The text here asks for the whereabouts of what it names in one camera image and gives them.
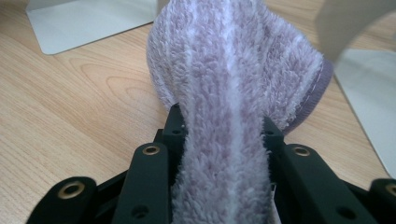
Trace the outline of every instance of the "lavender towel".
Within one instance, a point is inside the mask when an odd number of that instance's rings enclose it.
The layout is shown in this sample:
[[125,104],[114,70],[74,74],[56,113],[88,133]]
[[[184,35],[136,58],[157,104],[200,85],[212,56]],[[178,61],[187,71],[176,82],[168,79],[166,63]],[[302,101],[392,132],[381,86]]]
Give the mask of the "lavender towel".
[[331,64],[262,0],[175,0],[150,31],[148,67],[189,133],[173,222],[264,223],[263,117],[285,133],[296,127],[329,84]]

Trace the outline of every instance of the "light wood surface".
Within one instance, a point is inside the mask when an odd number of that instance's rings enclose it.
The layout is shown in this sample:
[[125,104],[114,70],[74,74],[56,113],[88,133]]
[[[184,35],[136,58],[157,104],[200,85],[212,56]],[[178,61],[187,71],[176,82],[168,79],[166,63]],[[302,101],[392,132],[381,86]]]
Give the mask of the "light wood surface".
[[[27,0],[0,0],[0,223],[25,222],[59,181],[98,184],[126,170],[167,116],[146,64],[151,25],[57,55],[44,55],[24,12]],[[267,0],[317,46],[322,1]],[[355,48],[391,49],[390,15]],[[339,177],[368,188],[388,177],[335,80],[288,143],[314,148]]]

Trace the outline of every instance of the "purple towel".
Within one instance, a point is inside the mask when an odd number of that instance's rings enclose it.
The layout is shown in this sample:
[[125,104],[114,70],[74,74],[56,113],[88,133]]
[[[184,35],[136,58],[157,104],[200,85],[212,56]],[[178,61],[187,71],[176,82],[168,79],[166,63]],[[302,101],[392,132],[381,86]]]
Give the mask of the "purple towel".
[[285,133],[314,109],[332,66],[262,0],[175,0],[154,22],[148,67],[180,104],[188,136],[172,188],[174,223],[264,223],[270,216],[263,117]]

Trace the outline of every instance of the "black plastic bracket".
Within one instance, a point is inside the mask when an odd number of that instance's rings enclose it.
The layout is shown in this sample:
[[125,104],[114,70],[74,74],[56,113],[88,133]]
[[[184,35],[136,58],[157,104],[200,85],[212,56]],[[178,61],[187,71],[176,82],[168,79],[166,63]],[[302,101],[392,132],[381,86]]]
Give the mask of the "black plastic bracket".
[[[27,223],[171,223],[170,188],[186,130],[178,105],[172,106],[164,129],[153,143],[136,149],[128,171],[97,187],[88,177],[58,183]],[[268,118],[263,136],[282,223],[396,223],[395,179],[378,179],[369,191],[360,189],[340,180],[314,149],[286,145]]]

